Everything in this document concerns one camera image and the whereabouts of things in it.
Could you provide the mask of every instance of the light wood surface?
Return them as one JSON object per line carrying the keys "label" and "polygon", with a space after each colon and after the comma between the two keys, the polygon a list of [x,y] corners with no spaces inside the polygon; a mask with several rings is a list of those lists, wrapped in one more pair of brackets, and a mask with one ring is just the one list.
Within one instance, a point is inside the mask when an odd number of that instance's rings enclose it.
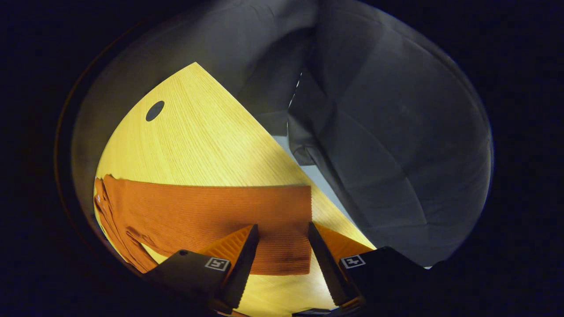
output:
{"label": "light wood surface", "polygon": [[[161,100],[162,112],[147,122],[147,111]],[[97,177],[106,174],[192,186],[309,184],[315,222],[374,248],[251,114],[196,63],[160,83],[125,116],[96,171]],[[165,259],[144,247],[158,263]],[[312,252],[308,275],[250,275],[237,311],[289,316],[333,307]]]}

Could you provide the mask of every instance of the orange towel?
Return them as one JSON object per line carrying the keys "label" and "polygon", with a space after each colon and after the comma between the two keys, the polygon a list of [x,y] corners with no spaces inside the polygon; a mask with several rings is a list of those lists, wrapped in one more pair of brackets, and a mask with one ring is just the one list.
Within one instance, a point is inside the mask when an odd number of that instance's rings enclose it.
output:
{"label": "orange towel", "polygon": [[259,243],[251,274],[308,274],[311,247],[309,186],[199,187],[96,178],[94,204],[108,237],[145,273],[157,266],[143,243],[163,256],[198,252],[257,223]]}

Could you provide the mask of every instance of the wooden table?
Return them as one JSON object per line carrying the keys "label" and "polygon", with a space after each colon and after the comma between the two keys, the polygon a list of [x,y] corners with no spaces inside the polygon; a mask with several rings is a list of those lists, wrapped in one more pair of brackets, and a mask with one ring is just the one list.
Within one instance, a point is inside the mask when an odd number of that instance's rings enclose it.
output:
{"label": "wooden table", "polygon": [[[162,112],[147,122],[147,111],[161,100]],[[251,114],[196,63],[160,83],[125,116],[96,171],[99,178],[106,174],[192,186],[308,184],[315,222],[374,248]],[[148,252],[158,263],[165,259]],[[308,275],[250,275],[236,311],[288,316],[333,307],[312,252]]]}

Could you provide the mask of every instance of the gray fabric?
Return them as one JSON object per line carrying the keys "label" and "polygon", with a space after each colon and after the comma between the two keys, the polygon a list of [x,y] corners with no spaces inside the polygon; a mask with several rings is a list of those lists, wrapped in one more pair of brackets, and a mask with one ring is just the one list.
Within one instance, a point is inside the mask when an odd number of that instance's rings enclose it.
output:
{"label": "gray fabric", "polygon": [[377,247],[424,266],[468,236],[485,202],[491,132],[448,56],[357,1],[324,2],[292,100],[290,148],[324,176]]}
{"label": "gray fabric", "polygon": [[97,77],[76,121],[72,171],[83,210],[94,212],[91,180],[125,114],[161,81],[195,61],[271,134],[286,135],[288,104],[318,11],[317,0],[210,1],[130,44]]}

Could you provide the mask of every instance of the dark hole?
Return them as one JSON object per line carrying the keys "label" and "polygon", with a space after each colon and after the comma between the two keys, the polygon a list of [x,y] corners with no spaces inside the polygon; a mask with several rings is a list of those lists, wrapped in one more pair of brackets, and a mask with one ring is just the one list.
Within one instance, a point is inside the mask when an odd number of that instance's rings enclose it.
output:
{"label": "dark hole", "polygon": [[149,111],[147,111],[147,116],[145,117],[145,120],[147,121],[151,121],[154,118],[156,118],[158,116],[159,113],[161,113],[162,108],[165,106],[165,102],[164,101],[159,101],[156,104],[153,105],[153,107],[151,107],[151,109],[149,109]]}

